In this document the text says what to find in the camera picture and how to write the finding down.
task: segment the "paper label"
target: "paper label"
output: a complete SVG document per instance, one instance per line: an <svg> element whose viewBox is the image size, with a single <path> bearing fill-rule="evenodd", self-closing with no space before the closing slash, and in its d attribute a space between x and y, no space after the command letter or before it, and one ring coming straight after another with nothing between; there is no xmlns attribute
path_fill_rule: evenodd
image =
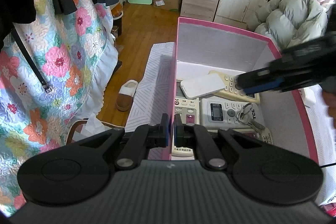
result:
<svg viewBox="0 0 336 224"><path fill-rule="evenodd" d="M162 6L165 5L165 2L163 0L156 1L156 6Z"/></svg>

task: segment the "white bedsheet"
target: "white bedsheet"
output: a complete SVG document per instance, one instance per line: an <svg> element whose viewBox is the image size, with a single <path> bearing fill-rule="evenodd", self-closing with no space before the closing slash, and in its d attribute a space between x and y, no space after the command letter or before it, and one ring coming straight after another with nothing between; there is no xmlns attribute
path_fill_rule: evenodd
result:
<svg viewBox="0 0 336 224"><path fill-rule="evenodd" d="M333 120L328 116L328 107L325 105L319 85L310 87L316 97L316 104L312 108L306 107L310 124L313 130L319 165L336 162L335 134ZM323 168L324 182L316 199L318 205L328 204L336 200L336 166Z"/></svg>

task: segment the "air conditioner remote control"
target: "air conditioner remote control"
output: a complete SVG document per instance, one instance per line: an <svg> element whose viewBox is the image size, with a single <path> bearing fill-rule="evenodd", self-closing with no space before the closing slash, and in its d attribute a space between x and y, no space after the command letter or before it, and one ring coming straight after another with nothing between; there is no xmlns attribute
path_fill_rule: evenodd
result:
<svg viewBox="0 0 336 224"><path fill-rule="evenodd" d="M237 114L248 102L230 101L216 96L201 100L201 125L206 129L239 129L250 128L237 119ZM259 107L252 103L252 110L248 114L256 122L265 125Z"/></svg>
<svg viewBox="0 0 336 224"><path fill-rule="evenodd" d="M223 83L226 85L225 89L218 92L214 92L213 95L233 101L260 104L259 93L253 95L246 95L243 92L243 90L239 90L239 87L236 86L237 76L226 75L216 70L211 70L209 72L209 74L212 73L218 74L221 77Z"/></svg>

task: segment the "slipper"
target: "slipper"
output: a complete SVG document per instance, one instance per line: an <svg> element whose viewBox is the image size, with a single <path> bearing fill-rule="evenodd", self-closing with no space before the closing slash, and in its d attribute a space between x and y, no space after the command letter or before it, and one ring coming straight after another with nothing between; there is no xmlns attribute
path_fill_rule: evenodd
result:
<svg viewBox="0 0 336 224"><path fill-rule="evenodd" d="M135 80L127 81L121 86L117 97L116 106L119 111L127 111L133 104L133 97L139 83Z"/></svg>

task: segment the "grey jacket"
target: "grey jacket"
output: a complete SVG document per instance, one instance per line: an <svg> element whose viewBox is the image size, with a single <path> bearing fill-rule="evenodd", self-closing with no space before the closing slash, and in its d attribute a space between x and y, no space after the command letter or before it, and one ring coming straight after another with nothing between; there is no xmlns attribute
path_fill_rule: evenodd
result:
<svg viewBox="0 0 336 224"><path fill-rule="evenodd" d="M317 0L270 0L247 20L247 29L285 49L321 36L327 22Z"/></svg>

